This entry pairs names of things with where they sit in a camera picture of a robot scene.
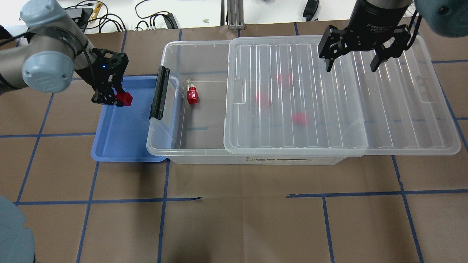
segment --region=black cable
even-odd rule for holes
[[[148,23],[146,21],[144,21],[144,20],[141,20],[140,22],[138,22],[138,24],[137,24],[137,26],[135,28],[139,28],[141,23],[145,23],[146,28],[149,28]]]
[[[143,0],[143,1],[141,1],[140,3],[138,3],[137,5],[135,5],[135,13],[137,14],[137,17],[138,17],[138,18],[145,19],[145,18],[152,17],[153,15],[156,15],[156,14],[159,14],[159,13],[163,13],[163,12],[166,12],[166,13],[170,14],[170,12],[168,12],[168,11],[159,11],[159,12],[154,13],[154,14],[149,15],[149,16],[145,16],[145,17],[140,16],[140,15],[138,14],[137,7],[138,7],[141,3],[145,2],[145,1],[147,1],[147,0]]]
[[[107,20],[106,22],[104,22],[104,23],[102,23],[102,24],[99,23],[99,31],[98,31],[98,33],[102,33],[102,32],[101,32],[102,28],[104,27],[105,24],[107,24],[107,23],[109,23],[109,22],[114,23],[115,27],[117,28],[117,32],[120,32],[119,26],[117,26],[117,24],[118,24],[117,21],[115,21],[115,20]]]
[[[101,3],[103,6],[106,7],[106,14],[109,13],[109,8],[107,7],[107,5],[104,4],[104,2],[101,2],[101,1],[99,1],[99,0],[84,0],[84,1],[81,1],[81,2],[79,2],[78,4],[76,4],[75,7],[78,7],[78,5],[80,5],[80,4],[84,3],[84,2],[99,2],[99,3]]]
[[[411,40],[409,41],[408,46],[406,46],[405,50],[410,49],[410,47],[414,44],[422,19],[423,17],[421,15],[417,17],[416,26],[414,26],[413,36],[411,36]]]
[[[107,24],[108,22],[114,22],[114,24],[116,24],[120,28],[120,30],[117,30],[118,32],[125,31],[118,21],[111,19],[111,20],[107,20],[104,23],[99,22],[99,33],[101,32],[101,29],[104,27],[104,25]]]
[[[84,53],[84,55],[86,57],[86,61],[87,61],[88,66],[89,66],[89,71],[91,73],[91,79],[93,80],[93,84],[94,84],[94,85],[92,85],[92,87],[93,87],[93,89],[96,89],[96,78],[94,76],[93,64],[91,63],[91,59],[89,58],[88,52],[86,51],[86,47],[81,43],[81,41],[78,39],[78,37],[75,36],[72,32],[70,32],[70,31],[68,31],[66,29],[63,29],[63,28],[59,28],[59,27],[54,27],[54,28],[66,33],[69,37],[72,37],[76,41],[76,43],[80,46],[81,51]]]
[[[107,17],[107,16],[109,16],[109,15],[113,15],[113,16],[117,17],[118,19],[120,19],[120,22],[122,22],[122,26],[124,27],[124,28],[120,27],[120,29],[121,29],[122,31],[127,31],[127,28],[125,27],[125,23],[124,23],[124,21],[122,20],[122,18],[120,18],[120,16],[118,16],[118,15],[116,15],[116,14],[112,14],[112,13],[107,13],[107,14],[103,15],[102,17]]]
[[[153,26],[154,26],[154,27],[156,27],[156,17],[159,16],[159,15],[161,15],[161,16],[164,18],[164,20],[167,20],[167,21],[169,22],[169,24],[171,24],[171,27],[172,27],[171,29],[175,29],[175,28],[176,28],[176,27],[174,26],[174,23],[172,23],[171,19],[170,19],[167,15],[165,15],[165,14],[155,14],[155,15],[153,15],[153,16],[150,18],[150,23],[151,23],[151,19],[153,19]]]
[[[83,5],[76,5],[76,6],[69,6],[69,7],[64,8],[64,10],[67,10],[69,8],[72,8],[72,7],[77,8],[77,7],[86,7],[86,6],[92,6],[92,5],[93,5],[93,3],[88,3],[88,4],[83,4]]]
[[[88,22],[92,22],[92,21],[96,21],[96,20],[101,20],[101,19],[107,19],[107,20],[109,20],[109,21],[112,21],[112,22],[114,22],[114,24],[116,25],[117,29],[119,28],[119,26],[117,26],[117,24],[118,24],[117,21],[112,20],[112,19],[107,18],[107,17],[98,17],[98,18],[95,18],[95,19],[91,19],[91,20],[88,20],[88,21],[84,21],[83,23],[79,24],[78,27],[80,27],[80,26],[82,26],[82,25],[84,25],[84,24],[86,24],[86,23],[88,23]],[[85,29],[95,29],[95,28],[98,28],[101,24],[102,24],[102,22],[99,21],[99,24],[98,24],[97,26],[93,26],[93,27],[91,27],[91,28],[85,28]]]
[[[417,10],[414,11],[413,15],[411,16],[411,22],[409,22],[408,30],[411,30],[414,24],[414,19],[416,18]]]
[[[25,33],[19,34],[19,35],[17,35],[17,36],[14,36],[14,37],[12,37],[12,38],[9,38],[9,39],[7,39],[7,40],[5,40],[5,41],[3,41],[3,42],[0,42],[0,46],[6,45],[6,44],[8,44],[8,43],[10,43],[10,42],[13,42],[14,40],[16,40],[16,39],[18,39],[18,38],[20,38],[20,37],[26,36],[27,34],[30,34],[30,33],[29,33],[29,32],[25,32]]]

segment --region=plastic tray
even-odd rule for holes
[[[229,45],[224,146],[254,156],[450,155],[460,140],[418,37],[370,71],[354,52],[331,72],[322,36],[241,37]]]
[[[156,77],[124,77],[122,85],[133,96],[130,107],[104,106],[91,156],[96,161],[160,162],[146,149],[149,112]]]

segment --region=clear plastic storage box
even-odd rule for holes
[[[423,40],[370,71],[373,52],[332,72],[321,36],[169,43],[161,120],[147,149],[176,163],[335,164],[362,155],[450,155],[460,141]],[[194,86],[197,104],[188,104]]]

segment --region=blue tray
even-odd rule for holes
[[[166,159],[151,155],[146,149],[155,82],[155,76],[124,77],[122,85],[133,96],[132,105],[102,108],[91,150],[94,160],[160,162]]]

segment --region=black power adapter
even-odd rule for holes
[[[319,0],[307,0],[306,8],[304,9],[302,17],[305,17],[306,21],[311,21],[315,13],[317,12],[318,7]]]
[[[170,29],[177,29],[179,28],[177,26],[177,22],[176,22],[176,19],[174,18],[174,15],[172,13],[169,13],[166,15],[166,17],[164,17],[164,22],[166,22],[166,26]]]

